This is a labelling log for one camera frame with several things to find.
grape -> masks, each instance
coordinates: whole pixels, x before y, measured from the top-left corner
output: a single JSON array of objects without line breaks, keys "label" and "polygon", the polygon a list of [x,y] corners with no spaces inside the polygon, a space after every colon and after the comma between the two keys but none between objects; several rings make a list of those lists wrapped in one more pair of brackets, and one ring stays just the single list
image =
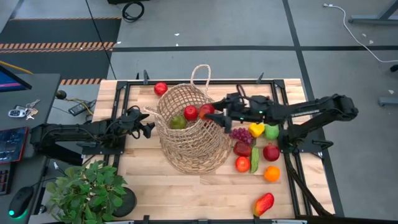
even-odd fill
[{"label": "grape", "polygon": [[253,137],[251,136],[249,131],[245,128],[235,128],[231,131],[229,136],[233,139],[245,142],[246,144],[251,144],[253,141]]}]

yellow bell pepper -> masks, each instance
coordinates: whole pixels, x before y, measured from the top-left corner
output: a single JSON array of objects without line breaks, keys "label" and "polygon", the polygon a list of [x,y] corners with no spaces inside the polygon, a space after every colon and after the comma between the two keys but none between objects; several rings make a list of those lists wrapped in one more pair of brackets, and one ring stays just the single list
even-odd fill
[{"label": "yellow bell pepper", "polygon": [[259,137],[265,130],[263,124],[252,123],[249,125],[249,132],[254,138]]}]

wooden tabletop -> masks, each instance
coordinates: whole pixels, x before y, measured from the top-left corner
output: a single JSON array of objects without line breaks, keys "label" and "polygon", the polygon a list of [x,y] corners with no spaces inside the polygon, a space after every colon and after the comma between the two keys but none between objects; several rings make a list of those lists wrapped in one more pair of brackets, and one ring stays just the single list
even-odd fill
[{"label": "wooden tabletop", "polygon": [[[93,121],[111,117],[116,82],[101,82]],[[285,86],[290,104],[305,101],[300,79],[285,79]],[[268,85],[243,87],[248,96],[272,96]],[[227,93],[235,91],[235,85],[210,85],[207,94],[218,101]],[[118,116],[121,114],[123,96],[124,94],[121,94]],[[128,107],[156,107],[158,99],[153,92],[153,86],[132,86]],[[299,124],[307,119],[308,116],[295,118],[294,123]],[[143,123],[153,121],[154,117],[150,116]],[[247,125],[233,124],[234,128]],[[256,146],[259,149],[266,144],[264,138],[257,139]],[[152,131],[150,139],[134,139],[128,136],[118,172],[127,181],[127,187],[135,192],[137,207],[122,219],[142,220],[144,215],[150,215],[151,220],[252,219],[254,201],[268,192],[274,195],[275,203],[261,218],[294,218],[283,155],[281,154],[275,162],[268,162],[261,155],[259,169],[254,174],[238,173],[234,168],[236,158],[237,156],[231,153],[217,170],[205,175],[187,175],[177,171],[167,162],[160,147],[156,128]],[[103,156],[96,156],[95,159],[102,160]],[[301,159],[308,188],[324,208],[333,213],[322,161],[313,154],[301,154]],[[280,179],[276,183],[268,183],[263,178],[264,170],[268,166],[277,166],[281,171]],[[303,213],[302,194],[297,186],[296,189]]]}]

wicker basket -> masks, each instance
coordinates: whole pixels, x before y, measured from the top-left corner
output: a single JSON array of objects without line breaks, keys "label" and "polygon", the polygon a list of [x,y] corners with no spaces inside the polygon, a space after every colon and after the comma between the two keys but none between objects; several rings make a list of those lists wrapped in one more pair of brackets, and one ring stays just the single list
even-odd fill
[{"label": "wicker basket", "polygon": [[[208,79],[205,91],[193,84],[196,71],[206,67]],[[186,106],[198,108],[214,102],[206,93],[211,77],[208,65],[195,67],[190,84],[179,84],[169,89],[159,100],[157,110],[144,108],[144,111],[155,116],[157,132],[160,136],[163,151],[169,162],[178,170],[189,174],[202,174],[214,170],[224,163],[231,143],[222,128],[216,123],[198,119],[188,122],[185,129],[170,129],[171,119],[183,115]]]}]

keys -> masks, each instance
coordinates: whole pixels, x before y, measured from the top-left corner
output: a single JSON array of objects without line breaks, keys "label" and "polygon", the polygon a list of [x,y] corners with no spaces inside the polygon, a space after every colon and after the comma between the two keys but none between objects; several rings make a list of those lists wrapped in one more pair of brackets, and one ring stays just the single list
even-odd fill
[{"label": "keys", "polygon": [[39,112],[38,109],[35,109],[35,108],[28,109],[27,115],[26,115],[26,120],[35,119],[33,116],[36,115],[38,112]]},{"label": "keys", "polygon": [[26,104],[27,109],[32,109],[40,100],[35,100],[34,102]]}]

